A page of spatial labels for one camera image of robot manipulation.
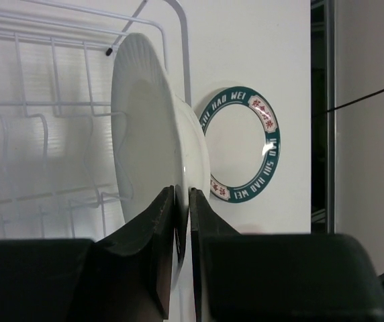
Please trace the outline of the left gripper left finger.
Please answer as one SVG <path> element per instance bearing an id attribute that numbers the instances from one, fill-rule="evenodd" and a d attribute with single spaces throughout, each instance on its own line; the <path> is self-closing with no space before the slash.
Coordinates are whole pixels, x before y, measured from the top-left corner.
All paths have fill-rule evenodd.
<path id="1" fill-rule="evenodd" d="M 166 319 L 174 250 L 175 189 L 163 188 L 137 217 L 96 243 L 92 319 Z"/>

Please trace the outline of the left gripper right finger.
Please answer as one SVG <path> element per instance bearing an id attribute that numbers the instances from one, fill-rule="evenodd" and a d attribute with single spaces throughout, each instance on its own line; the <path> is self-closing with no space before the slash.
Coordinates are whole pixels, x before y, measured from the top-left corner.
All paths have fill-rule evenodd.
<path id="1" fill-rule="evenodd" d="M 240 237 L 209 205 L 203 191 L 189 195 L 193 292 L 197 321 L 243 321 L 238 278 L 228 272 Z"/>

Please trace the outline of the white ribbed plate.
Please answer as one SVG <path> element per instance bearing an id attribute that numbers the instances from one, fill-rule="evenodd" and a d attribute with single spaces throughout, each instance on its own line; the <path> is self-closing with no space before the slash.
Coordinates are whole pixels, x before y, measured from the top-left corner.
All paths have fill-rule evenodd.
<path id="1" fill-rule="evenodd" d="M 125 221 L 143 212 L 164 187 L 175 188 L 176 286 L 187 252 L 189 193 L 210 195 L 209 153 L 198 117 L 175 94 L 152 42 L 141 33 L 126 36 L 115 55 L 111 136 Z"/>

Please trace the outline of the green rimmed white plate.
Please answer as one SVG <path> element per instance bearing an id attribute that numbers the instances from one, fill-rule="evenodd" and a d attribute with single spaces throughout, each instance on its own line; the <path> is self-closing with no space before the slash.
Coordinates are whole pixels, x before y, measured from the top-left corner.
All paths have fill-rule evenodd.
<path id="1" fill-rule="evenodd" d="M 245 203 L 270 183 L 279 162 L 281 129 L 267 99 L 245 86 L 216 91 L 199 122 L 210 157 L 211 193 Z"/>

